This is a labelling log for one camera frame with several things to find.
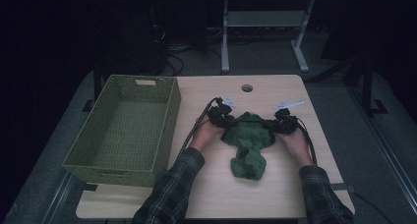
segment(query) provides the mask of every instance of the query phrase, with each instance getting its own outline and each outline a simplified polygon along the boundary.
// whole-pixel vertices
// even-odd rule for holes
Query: person's right hand
[[[297,128],[290,135],[275,134],[275,136],[284,142],[286,150],[295,159],[300,168],[314,165],[306,138],[300,129]]]
[[[209,116],[205,116],[199,127],[193,134],[193,139],[190,142],[190,147],[195,148],[199,152],[203,152],[206,146],[220,134],[223,134],[225,129],[217,127],[211,123]]]

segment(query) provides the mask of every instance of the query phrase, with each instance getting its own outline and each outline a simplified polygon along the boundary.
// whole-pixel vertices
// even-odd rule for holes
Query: wicker basket
[[[168,165],[180,102],[176,78],[111,76],[63,166],[88,183],[153,186]]]

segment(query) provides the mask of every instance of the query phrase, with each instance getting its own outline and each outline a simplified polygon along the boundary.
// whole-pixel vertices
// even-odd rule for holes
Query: wooden tabletop
[[[314,143],[319,166],[327,172],[332,184],[343,183],[328,142],[302,80],[298,76],[218,76],[180,77],[181,107],[169,159],[173,164],[195,120],[214,97],[231,96],[237,104],[231,115],[246,111],[264,119],[273,119],[272,107],[281,101],[303,100],[290,108],[300,118]],[[252,92],[244,92],[250,84]],[[298,168],[278,140],[261,151],[267,161],[260,181],[235,178],[230,159],[237,147],[219,138],[205,149],[206,164],[198,174],[190,195],[186,218],[302,218],[304,200]],[[99,185],[95,192],[84,191],[77,215],[81,218],[132,218],[149,196],[151,188]],[[354,211],[346,190],[335,192]]]

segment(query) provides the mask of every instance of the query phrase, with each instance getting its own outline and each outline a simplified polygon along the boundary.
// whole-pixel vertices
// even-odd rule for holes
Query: green cloth
[[[249,112],[235,119],[236,126],[228,129],[221,139],[238,147],[236,157],[230,160],[233,176],[259,181],[264,175],[267,161],[261,149],[271,146],[275,137],[265,127],[264,120]]]

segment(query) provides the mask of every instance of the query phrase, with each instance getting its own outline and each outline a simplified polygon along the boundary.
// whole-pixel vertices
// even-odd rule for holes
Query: shirt sleeve
[[[305,166],[299,175],[309,223],[353,223],[353,213],[336,196],[323,168]]]
[[[189,147],[153,186],[132,223],[182,223],[195,177],[205,164],[201,153]]]

